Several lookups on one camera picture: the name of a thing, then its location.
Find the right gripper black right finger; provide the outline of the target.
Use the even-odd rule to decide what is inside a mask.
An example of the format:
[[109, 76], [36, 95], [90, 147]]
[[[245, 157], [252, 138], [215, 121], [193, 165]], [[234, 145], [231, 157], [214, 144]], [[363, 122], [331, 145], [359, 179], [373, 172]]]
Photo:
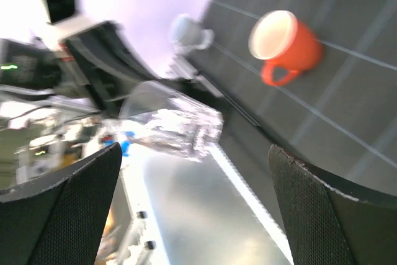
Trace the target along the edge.
[[272, 145], [269, 166], [295, 264], [396, 264], [396, 197]]

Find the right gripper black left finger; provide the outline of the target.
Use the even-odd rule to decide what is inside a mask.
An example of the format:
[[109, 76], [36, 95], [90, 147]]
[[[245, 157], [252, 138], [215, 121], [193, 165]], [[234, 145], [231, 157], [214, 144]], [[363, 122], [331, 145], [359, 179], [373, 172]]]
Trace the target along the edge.
[[94, 264], [121, 162], [113, 143], [1, 190], [1, 264]]

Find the clear faceted glass cup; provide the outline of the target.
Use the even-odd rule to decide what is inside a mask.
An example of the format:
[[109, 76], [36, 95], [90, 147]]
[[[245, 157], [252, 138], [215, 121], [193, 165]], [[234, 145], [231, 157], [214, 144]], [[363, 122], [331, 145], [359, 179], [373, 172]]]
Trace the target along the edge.
[[119, 119], [131, 143], [194, 161], [209, 154], [223, 129], [221, 112], [157, 81], [137, 85]]

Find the orange mug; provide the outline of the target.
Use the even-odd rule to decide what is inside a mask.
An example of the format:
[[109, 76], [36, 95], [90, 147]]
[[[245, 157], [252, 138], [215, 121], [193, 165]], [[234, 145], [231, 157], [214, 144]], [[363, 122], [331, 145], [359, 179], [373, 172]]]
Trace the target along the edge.
[[271, 11], [251, 30], [248, 47], [251, 55], [264, 61], [262, 81], [283, 86], [322, 59], [323, 48], [313, 31], [290, 11]]

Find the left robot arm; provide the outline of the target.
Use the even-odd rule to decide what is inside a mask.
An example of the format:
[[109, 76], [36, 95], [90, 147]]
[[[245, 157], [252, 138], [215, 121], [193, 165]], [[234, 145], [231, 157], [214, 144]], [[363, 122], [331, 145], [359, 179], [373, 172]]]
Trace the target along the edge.
[[1, 40], [1, 92], [23, 101], [88, 98], [116, 116], [130, 90], [155, 75], [118, 35], [111, 20], [94, 20], [81, 0], [27, 0], [32, 43]]

